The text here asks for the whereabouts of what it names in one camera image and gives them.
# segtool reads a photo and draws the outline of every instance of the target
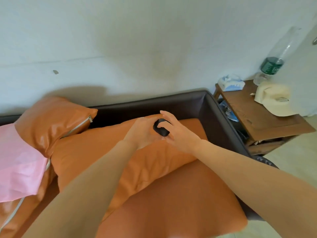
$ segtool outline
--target bottle label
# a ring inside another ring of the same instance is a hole
[[[267,57],[260,69],[267,75],[275,75],[278,70],[283,66],[284,61],[282,59],[278,59],[276,57]]]

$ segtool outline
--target wooden tabletop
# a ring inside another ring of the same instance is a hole
[[[278,117],[267,111],[262,104],[254,101],[257,86],[253,80],[245,81],[243,90],[223,92],[218,84],[218,91],[231,107],[240,123],[255,141],[315,132],[315,129],[300,115]]]

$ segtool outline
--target tiled floor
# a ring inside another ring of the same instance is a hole
[[[317,115],[306,118],[317,129]],[[317,132],[301,135],[265,156],[280,169],[289,172],[317,188]],[[221,238],[280,238],[264,221],[250,221],[241,232]]]

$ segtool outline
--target pink fabric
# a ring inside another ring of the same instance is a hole
[[[24,142],[14,124],[0,126],[0,202],[37,194],[47,158]]]

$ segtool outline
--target side table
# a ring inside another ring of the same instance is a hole
[[[300,115],[278,117],[254,101],[257,86],[245,81],[243,90],[223,92],[218,84],[214,97],[221,95],[249,135],[245,145],[252,155],[267,154],[300,134],[316,130]]]

